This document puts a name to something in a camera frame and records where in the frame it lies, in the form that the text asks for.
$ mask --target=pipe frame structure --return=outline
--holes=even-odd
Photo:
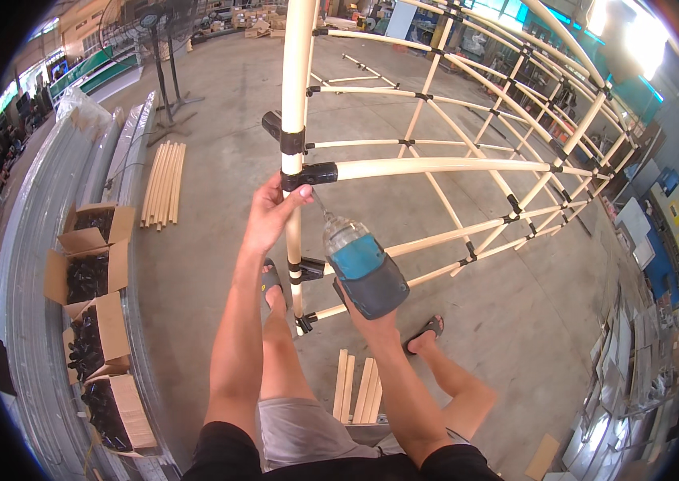
[[[304,154],[308,149],[325,149],[332,147],[349,147],[349,146],[372,146],[372,145],[400,145],[399,154],[395,158],[389,159],[368,159],[368,160],[348,160],[344,162],[336,162],[335,176],[333,181],[338,182],[344,180],[351,180],[355,178],[367,178],[376,176],[393,176],[403,174],[423,173],[429,179],[436,194],[440,198],[445,210],[452,218],[455,224],[455,229],[449,232],[443,232],[435,236],[413,240],[407,243],[393,245],[385,249],[385,251],[392,257],[398,255],[405,255],[426,249],[434,245],[451,242],[453,240],[461,239],[465,242],[468,255],[464,259],[460,259],[454,263],[450,263],[432,271],[427,274],[420,275],[408,281],[410,287],[420,285],[431,279],[436,279],[444,274],[450,273],[452,276],[457,274],[460,269],[466,265],[473,263],[479,259],[484,259],[490,255],[498,254],[504,250],[514,248],[519,249],[533,238],[543,237],[546,235],[556,235],[563,226],[575,218],[582,212],[582,210],[592,202],[598,194],[606,187],[606,184],[611,178],[614,178],[636,148],[636,145],[631,138],[628,130],[620,115],[617,114],[617,105],[615,101],[609,96],[609,89],[611,85],[605,82],[596,71],[593,63],[588,59],[583,49],[577,44],[576,40],[566,30],[566,28],[556,20],[553,15],[549,14],[547,8],[542,5],[539,0],[523,0],[529,6],[529,9],[535,12],[538,16],[549,23],[549,26],[563,38],[565,45],[575,55],[575,59],[568,57],[566,54],[555,50],[548,44],[539,41],[532,35],[525,32],[508,32],[496,19],[485,17],[478,14],[469,8],[462,7],[458,2],[451,0],[434,0],[438,6],[428,5],[417,0],[400,0],[401,2],[415,5],[418,8],[424,8],[436,14],[445,15],[447,17],[444,32],[438,47],[433,48],[429,45],[419,44],[416,42],[409,42],[397,38],[383,37],[376,34],[369,34],[365,32],[347,32],[333,29],[316,29],[316,19],[318,15],[317,0],[291,0],[287,24],[286,24],[286,40],[284,46],[284,62],[283,62],[283,94],[282,94],[282,135],[284,132],[288,135],[296,135],[302,133],[302,140],[304,141],[304,131],[307,120],[307,98],[317,92],[334,92],[334,93],[356,93],[356,94],[372,94],[372,95],[397,95],[418,99],[414,114],[409,123],[409,128],[402,139],[375,139],[375,140],[344,140],[344,141],[325,141],[315,143],[304,143],[305,149],[303,152],[297,153],[282,153],[282,174],[287,176],[296,176],[301,174],[304,164]],[[514,52],[519,53],[519,58],[513,67],[513,71],[509,75],[501,72],[496,72],[485,65],[475,63],[469,59],[452,55],[445,52],[444,46],[446,39],[451,32],[452,26],[455,23],[465,24],[475,30],[478,30],[490,38],[496,39],[498,42],[506,45]],[[364,40],[383,42],[389,44],[398,44],[411,49],[418,49],[425,53],[433,53],[434,57],[430,66],[430,71],[426,76],[424,85],[421,91],[406,91],[399,89],[397,84],[393,84],[390,80],[382,76],[379,72],[370,69],[368,66],[358,62],[357,60],[343,54],[343,59],[347,58],[363,71],[368,70],[373,73],[373,77],[348,77],[345,79],[320,79],[316,74],[312,73],[312,53],[314,49],[315,39],[319,35],[325,34],[328,36],[341,38],[361,38]],[[450,99],[438,95],[431,95],[428,93],[433,80],[433,76],[437,70],[438,64],[444,58],[450,63],[453,63],[458,69],[468,74],[484,85],[488,91],[491,91],[497,96],[497,101],[493,107],[486,107],[484,105],[473,104],[467,101],[458,99]],[[554,82],[556,86],[554,91],[549,96],[545,96],[535,91],[531,87],[521,84],[515,80],[515,75],[519,71],[523,63],[532,63],[537,66],[542,72],[546,73]],[[489,82],[488,79],[478,71],[486,72],[487,74],[495,75],[503,81],[502,86],[498,86]],[[575,74],[587,77],[587,83],[582,82]],[[316,79],[320,82],[320,86],[310,86],[310,78]],[[344,82],[365,81],[370,79],[382,79],[388,85],[386,87],[359,87],[359,86],[341,86],[336,85]],[[565,83],[572,85],[579,93],[581,93],[586,100],[591,102],[591,106],[584,118],[579,123],[575,123],[570,119],[563,110],[559,109],[553,103],[553,98]],[[540,107],[540,112],[537,118],[533,118],[527,110],[522,108],[516,101],[510,98],[507,94],[509,86],[515,85],[518,91],[521,91],[527,98],[531,99]],[[488,117],[484,120],[478,135],[475,139],[470,139],[469,136],[460,127],[450,119],[450,117],[438,106],[438,103],[446,103],[453,105],[461,105],[469,109],[477,111],[488,111]],[[512,111],[501,111],[499,108],[505,106]],[[433,110],[444,122],[449,125],[450,129],[454,131],[460,141],[452,140],[438,140],[438,139],[421,139],[415,140],[411,138],[411,134],[416,126],[418,117],[424,105],[427,105]],[[563,146],[558,146],[553,137],[539,124],[539,120],[543,114],[549,115],[557,125],[560,125],[569,138]],[[602,153],[596,145],[587,137],[586,130],[590,126],[597,114],[604,115],[610,124],[619,132],[617,141],[612,145],[608,152]],[[519,140],[518,145],[514,148],[511,146],[492,146],[488,144],[480,144],[479,140],[485,133],[492,118],[497,117],[508,130]],[[526,134],[522,135],[510,124],[513,120],[521,125],[527,125],[529,128]],[[554,160],[551,163],[545,162],[539,153],[529,144],[528,138],[533,133],[537,133],[539,138],[547,142],[553,150]],[[627,140],[633,149],[631,149],[621,162],[614,168],[610,165],[610,160]],[[416,149],[417,145],[442,145],[462,147],[466,149],[466,154],[463,157],[428,157],[422,156]],[[569,163],[567,157],[573,151],[575,146],[579,146],[592,159],[596,161],[598,167],[592,170],[584,168],[575,168]],[[521,153],[520,149],[527,149],[533,157],[533,161],[529,161]],[[508,159],[502,158],[488,158],[482,151],[487,149],[498,152],[511,152]],[[403,155],[408,152],[411,157],[403,158]],[[600,168],[606,166],[611,170],[609,174],[600,172]],[[433,177],[433,172],[458,172],[458,171],[473,171],[482,170],[488,172],[493,181],[498,185],[503,195],[508,197],[512,209],[503,217],[489,219],[485,222],[480,222],[472,226],[463,226],[460,222],[454,208],[451,206],[449,200],[441,190],[438,182]],[[504,181],[500,172],[507,171],[527,171],[532,172],[536,178],[537,183],[527,192],[520,200],[511,191],[510,187]],[[575,176],[578,181],[578,187],[570,196],[563,184],[556,174],[567,174]],[[602,182],[595,187],[591,192],[588,185],[596,179]],[[553,187],[562,193],[565,200],[561,203],[556,200],[548,187],[551,183]],[[529,203],[541,191],[545,190],[547,196],[552,201],[553,205],[537,208],[534,210],[526,210]],[[575,200],[580,193],[586,192],[588,199]],[[571,215],[567,216],[565,211],[571,209]],[[548,226],[558,215],[563,216],[563,221],[550,227]],[[532,218],[538,216],[546,216],[545,220],[535,227],[532,223]],[[489,245],[510,223],[523,219],[529,225],[531,233],[527,236],[514,239],[503,245],[489,248]],[[475,248],[470,240],[471,235],[479,232],[488,232],[486,239]],[[301,216],[300,209],[297,208],[286,223],[286,248],[288,255],[289,276],[291,280],[292,301],[294,315],[297,324],[297,333],[303,335],[305,332],[312,329],[311,322],[320,319],[325,319],[331,315],[335,315],[346,310],[343,304],[336,305],[329,309],[324,309],[316,313],[305,314],[303,312],[302,287],[303,280],[313,280],[325,275],[334,273],[331,265],[325,263],[323,271],[320,275],[305,276],[305,271],[302,270],[302,253],[301,253]]]

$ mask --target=drill bit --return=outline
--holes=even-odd
[[[318,204],[318,207],[320,207],[321,210],[323,210],[324,220],[328,221],[328,217],[333,216],[333,214],[326,210],[326,206],[323,205],[323,202],[321,202],[321,198],[318,197],[318,193],[315,191],[315,187],[312,188],[312,197],[315,199],[315,202]]]

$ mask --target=black sandal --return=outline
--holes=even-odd
[[[273,285],[277,285],[278,287],[281,288],[281,293],[283,293],[283,299],[284,302],[286,300],[286,293],[283,291],[283,285],[281,284],[281,278],[278,275],[278,269],[276,268],[276,264],[272,262],[272,259],[269,257],[265,258],[265,263],[262,265],[262,267],[265,267],[266,265],[270,265],[270,270],[268,270],[266,273],[261,274],[261,300],[267,304],[267,307],[272,311],[272,307],[270,304],[267,302],[267,298],[265,295],[267,294],[267,291],[270,290],[270,288]]]
[[[409,343],[418,337],[420,337],[422,334],[425,332],[432,331],[436,333],[436,339],[441,337],[441,334],[443,333],[443,328],[441,327],[440,323],[438,322],[438,318],[435,316],[431,317],[428,322],[425,323],[425,325],[420,329],[419,332],[414,334],[412,337],[408,338],[406,342],[404,342],[401,347],[403,348],[403,352],[406,353],[408,356],[416,356],[416,353],[409,351]]]

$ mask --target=gray shorts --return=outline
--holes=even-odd
[[[259,402],[265,469],[336,458],[377,458],[403,453],[389,434],[374,447],[358,444],[347,429],[312,399],[279,398]],[[455,444],[469,444],[447,429]]]

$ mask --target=foot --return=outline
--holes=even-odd
[[[440,328],[439,330],[443,331],[443,318],[438,314],[436,314],[434,317],[438,320]],[[413,340],[409,341],[406,349],[413,352],[414,354],[419,354],[423,349],[427,349],[428,347],[435,345],[437,339],[438,337],[436,337],[435,331],[425,331]]]
[[[261,273],[267,273],[272,269],[271,265],[265,265],[261,268]],[[267,305],[270,306],[270,310],[283,310],[286,311],[286,298],[283,297],[283,289],[280,285],[273,285],[270,289],[267,289],[265,293],[265,301]]]

